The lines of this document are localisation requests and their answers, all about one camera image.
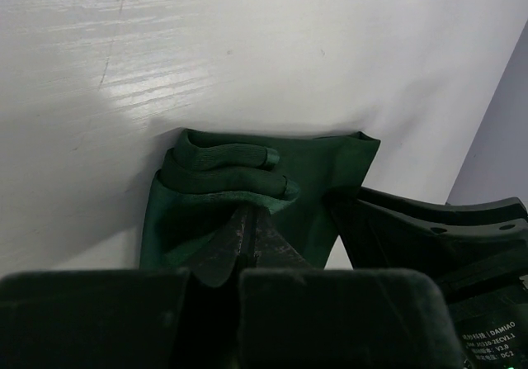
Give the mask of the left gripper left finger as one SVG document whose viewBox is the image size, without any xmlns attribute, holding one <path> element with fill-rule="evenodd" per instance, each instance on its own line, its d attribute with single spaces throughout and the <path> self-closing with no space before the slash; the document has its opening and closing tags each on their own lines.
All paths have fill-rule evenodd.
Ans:
<svg viewBox="0 0 528 369">
<path fill-rule="evenodd" d="M 168 271 L 20 272 L 1 281 L 4 368 L 236 368 L 240 207 Z"/>
</svg>

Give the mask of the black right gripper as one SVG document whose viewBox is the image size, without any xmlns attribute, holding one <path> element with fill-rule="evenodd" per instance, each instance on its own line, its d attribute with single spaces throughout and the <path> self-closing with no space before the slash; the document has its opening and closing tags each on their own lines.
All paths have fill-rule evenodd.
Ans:
<svg viewBox="0 0 528 369">
<path fill-rule="evenodd" d="M 442 290 L 467 368 L 527 367 L 527 209 L 440 205 L 369 188 L 328 193 L 355 268 L 407 268 Z"/>
</svg>

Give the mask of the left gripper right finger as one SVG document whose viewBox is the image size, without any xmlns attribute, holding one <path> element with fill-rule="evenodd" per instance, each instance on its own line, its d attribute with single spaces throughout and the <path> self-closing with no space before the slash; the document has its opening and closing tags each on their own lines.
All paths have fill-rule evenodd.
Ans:
<svg viewBox="0 0 528 369">
<path fill-rule="evenodd" d="M 318 270 L 241 206 L 238 356 L 243 368 L 459 368 L 439 287 L 408 269 Z"/>
</svg>

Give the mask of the dark green cloth napkin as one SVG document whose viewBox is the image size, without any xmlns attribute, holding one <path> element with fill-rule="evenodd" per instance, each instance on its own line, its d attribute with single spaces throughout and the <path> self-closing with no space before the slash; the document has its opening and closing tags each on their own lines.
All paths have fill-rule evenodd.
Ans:
<svg viewBox="0 0 528 369">
<path fill-rule="evenodd" d="M 361 132 L 314 139 L 182 131 L 149 191 L 139 265 L 180 267 L 205 246 L 238 206 L 269 210 L 286 241 L 324 267 L 337 229 L 327 192 L 356 192 L 380 142 Z"/>
</svg>

